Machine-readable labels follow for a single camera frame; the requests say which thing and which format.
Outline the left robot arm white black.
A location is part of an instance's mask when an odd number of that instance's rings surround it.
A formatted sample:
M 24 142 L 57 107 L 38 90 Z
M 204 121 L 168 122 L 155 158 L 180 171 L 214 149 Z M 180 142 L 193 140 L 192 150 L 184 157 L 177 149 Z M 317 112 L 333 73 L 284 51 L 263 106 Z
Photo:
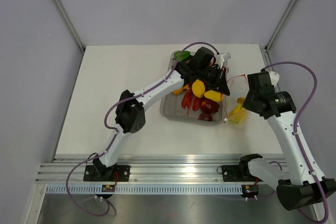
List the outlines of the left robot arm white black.
M 171 69 L 158 81 L 136 92 L 125 90 L 119 101 L 111 107 L 115 110 L 115 124 L 106 128 L 114 131 L 107 147 L 100 153 L 94 153 L 87 159 L 83 179 L 86 182 L 127 182 L 129 166 L 119 165 L 121 146 L 130 135 L 141 130 L 146 123 L 146 111 L 158 100 L 176 90 L 182 90 L 182 108 L 187 111 L 200 108 L 201 100 L 207 91 L 219 96 L 230 95 L 226 81 L 226 66 L 218 65 L 219 51 L 209 43 L 200 42 L 200 48 L 194 53 L 188 48 L 176 51 L 172 55 Z

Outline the yellow lemon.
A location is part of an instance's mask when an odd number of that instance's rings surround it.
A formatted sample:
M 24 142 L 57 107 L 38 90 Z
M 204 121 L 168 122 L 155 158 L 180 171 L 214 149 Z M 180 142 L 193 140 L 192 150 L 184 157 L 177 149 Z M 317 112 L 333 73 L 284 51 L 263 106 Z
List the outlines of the yellow lemon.
M 198 79 L 195 80 L 192 84 L 192 92 L 196 97 L 202 98 L 206 92 L 204 82 Z

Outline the dark red round fruit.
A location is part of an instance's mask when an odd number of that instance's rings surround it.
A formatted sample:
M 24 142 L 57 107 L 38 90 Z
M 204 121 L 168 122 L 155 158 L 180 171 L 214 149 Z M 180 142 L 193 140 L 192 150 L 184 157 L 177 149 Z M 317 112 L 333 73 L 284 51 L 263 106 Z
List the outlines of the dark red round fruit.
M 206 112 L 203 112 L 199 115 L 198 117 L 199 120 L 201 121 L 207 121 L 207 122 L 212 122 L 213 121 L 213 117 L 210 113 L 206 113 Z

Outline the clear zip bag orange zipper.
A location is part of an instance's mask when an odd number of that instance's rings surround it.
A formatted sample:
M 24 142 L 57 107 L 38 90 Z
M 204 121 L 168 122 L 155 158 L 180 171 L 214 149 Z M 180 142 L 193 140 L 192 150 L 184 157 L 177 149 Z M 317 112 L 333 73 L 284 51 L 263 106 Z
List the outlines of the clear zip bag orange zipper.
M 242 129 L 245 127 L 248 111 L 243 107 L 249 86 L 246 74 L 241 74 L 228 79 L 227 85 L 230 95 L 226 97 L 224 105 L 226 117 L 224 122 L 231 127 Z

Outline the red apple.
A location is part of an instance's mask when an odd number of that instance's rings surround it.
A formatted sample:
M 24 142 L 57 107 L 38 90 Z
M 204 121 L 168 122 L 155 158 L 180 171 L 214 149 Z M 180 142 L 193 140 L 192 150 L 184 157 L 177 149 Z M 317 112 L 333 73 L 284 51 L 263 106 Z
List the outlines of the red apple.
M 217 113 L 219 111 L 220 105 L 212 100 L 204 99 L 201 103 L 200 109 L 206 113 Z

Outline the yellow banana bunch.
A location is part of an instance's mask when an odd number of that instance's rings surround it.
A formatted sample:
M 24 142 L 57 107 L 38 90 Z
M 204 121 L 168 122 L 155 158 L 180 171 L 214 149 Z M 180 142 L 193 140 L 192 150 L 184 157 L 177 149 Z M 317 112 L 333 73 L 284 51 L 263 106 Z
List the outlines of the yellow banana bunch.
M 239 97 L 236 102 L 237 105 L 232 109 L 228 115 L 227 122 L 232 126 L 243 127 L 247 119 L 247 110 L 243 107 L 245 98 Z

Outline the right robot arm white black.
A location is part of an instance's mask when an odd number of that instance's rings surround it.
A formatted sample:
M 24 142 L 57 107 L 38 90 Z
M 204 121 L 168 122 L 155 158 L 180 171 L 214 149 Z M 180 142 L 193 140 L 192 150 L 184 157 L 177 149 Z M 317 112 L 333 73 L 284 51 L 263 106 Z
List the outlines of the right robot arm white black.
M 298 114 L 290 94 L 275 91 L 268 71 L 249 74 L 247 80 L 249 91 L 243 107 L 268 122 L 280 144 L 288 171 L 275 168 L 259 154 L 250 154 L 241 157 L 237 165 L 221 166 L 223 180 L 265 182 L 276 191 L 286 210 L 323 202 L 335 193 L 335 180 L 325 177 L 299 133 Z

